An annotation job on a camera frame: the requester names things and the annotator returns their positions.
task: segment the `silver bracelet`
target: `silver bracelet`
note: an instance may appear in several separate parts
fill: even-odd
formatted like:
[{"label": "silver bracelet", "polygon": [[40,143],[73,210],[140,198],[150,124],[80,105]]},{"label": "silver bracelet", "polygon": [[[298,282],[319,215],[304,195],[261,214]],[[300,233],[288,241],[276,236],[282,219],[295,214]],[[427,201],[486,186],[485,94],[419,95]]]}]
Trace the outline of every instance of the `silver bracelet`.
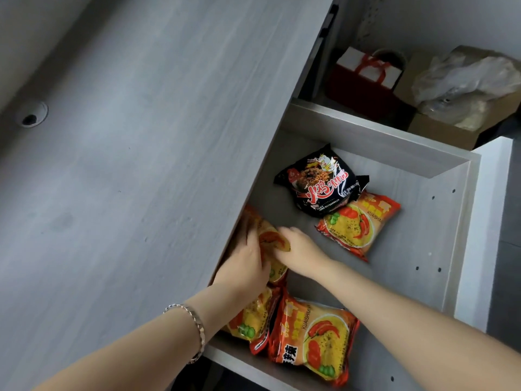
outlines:
[{"label": "silver bracelet", "polygon": [[165,314],[168,310],[173,309],[174,307],[180,307],[180,308],[183,308],[186,311],[188,311],[188,314],[192,316],[192,319],[194,320],[197,328],[199,329],[199,336],[201,337],[201,348],[199,349],[199,352],[188,362],[188,363],[195,363],[201,357],[201,355],[203,355],[203,352],[204,352],[205,336],[204,336],[204,326],[203,326],[203,323],[201,322],[201,319],[199,318],[199,315],[197,315],[195,310],[192,309],[190,306],[187,306],[185,304],[171,304],[170,306],[168,306],[165,309],[163,314]]}]

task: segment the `red and yellow noodle package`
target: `red and yellow noodle package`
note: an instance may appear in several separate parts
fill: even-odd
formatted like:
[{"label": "red and yellow noodle package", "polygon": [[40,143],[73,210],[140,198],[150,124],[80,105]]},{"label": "red and yellow noodle package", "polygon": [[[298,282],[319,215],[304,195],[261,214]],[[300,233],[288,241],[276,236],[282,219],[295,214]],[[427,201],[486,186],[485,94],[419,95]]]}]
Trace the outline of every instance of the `red and yellow noodle package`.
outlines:
[{"label": "red and yellow noodle package", "polygon": [[257,355],[268,345],[269,323],[277,309],[280,296],[280,288],[266,287],[257,299],[226,325],[225,330],[250,342],[250,351]]},{"label": "red and yellow noodle package", "polygon": [[387,196],[363,191],[355,202],[323,217],[317,229],[367,262],[374,239],[399,209],[400,204]]},{"label": "red and yellow noodle package", "polygon": [[305,365],[342,386],[348,381],[348,355],[359,325],[347,310],[304,302],[284,291],[269,337],[270,359]]},{"label": "red and yellow noodle package", "polygon": [[261,258],[263,261],[268,260],[271,262],[269,282],[276,286],[284,285],[288,268],[270,255],[270,248],[287,252],[290,251],[290,242],[251,206],[246,206],[244,211],[257,222]]}]

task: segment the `red ribbon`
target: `red ribbon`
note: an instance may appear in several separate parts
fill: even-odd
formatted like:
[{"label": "red ribbon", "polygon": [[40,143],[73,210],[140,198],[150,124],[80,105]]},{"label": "red ribbon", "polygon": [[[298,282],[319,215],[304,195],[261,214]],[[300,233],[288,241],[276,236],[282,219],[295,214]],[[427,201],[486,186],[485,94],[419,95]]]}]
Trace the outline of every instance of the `red ribbon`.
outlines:
[{"label": "red ribbon", "polygon": [[354,71],[355,74],[360,74],[363,69],[366,67],[374,67],[380,70],[380,77],[376,80],[377,84],[382,84],[387,76],[386,69],[387,67],[390,67],[391,64],[389,62],[383,62],[373,56],[369,56],[368,54],[365,54],[364,57],[361,59],[360,65],[356,68]]}]

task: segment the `screw hole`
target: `screw hole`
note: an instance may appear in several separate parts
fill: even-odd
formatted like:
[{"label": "screw hole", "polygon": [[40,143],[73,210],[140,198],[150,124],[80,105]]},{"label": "screw hole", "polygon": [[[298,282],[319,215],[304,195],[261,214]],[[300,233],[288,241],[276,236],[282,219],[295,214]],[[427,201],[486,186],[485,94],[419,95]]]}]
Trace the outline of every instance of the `screw hole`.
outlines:
[{"label": "screw hole", "polygon": [[36,115],[30,114],[27,117],[23,118],[22,124],[24,124],[25,126],[29,126],[31,124],[35,124],[37,120],[38,118],[36,118]]}]

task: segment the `instant noodle package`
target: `instant noodle package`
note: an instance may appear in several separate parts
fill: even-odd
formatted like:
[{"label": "instant noodle package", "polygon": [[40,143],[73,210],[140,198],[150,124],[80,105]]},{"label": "instant noodle package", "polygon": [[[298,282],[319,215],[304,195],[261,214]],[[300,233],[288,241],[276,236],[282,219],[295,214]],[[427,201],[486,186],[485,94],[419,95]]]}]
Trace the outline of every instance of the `instant noodle package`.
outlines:
[{"label": "instant noodle package", "polygon": [[271,262],[269,282],[273,285],[284,285],[288,268],[270,255],[270,246],[281,251],[290,251],[290,242],[279,233],[268,221],[261,217],[251,206],[246,206],[244,211],[257,223],[259,236],[260,254],[262,260]]},{"label": "instant noodle package", "polygon": [[330,144],[285,168],[274,182],[291,191],[300,210],[317,218],[357,199],[364,188]]},{"label": "instant noodle package", "polygon": [[269,336],[270,359],[304,365],[342,386],[348,381],[348,355],[359,325],[347,310],[305,302],[284,291]]},{"label": "instant noodle package", "polygon": [[269,322],[277,310],[280,296],[280,288],[266,287],[264,292],[236,315],[224,330],[250,342],[250,351],[257,355],[268,345]]},{"label": "instant noodle package", "polygon": [[364,191],[358,200],[323,217],[317,229],[367,262],[374,239],[399,209],[400,204],[387,196]]}]

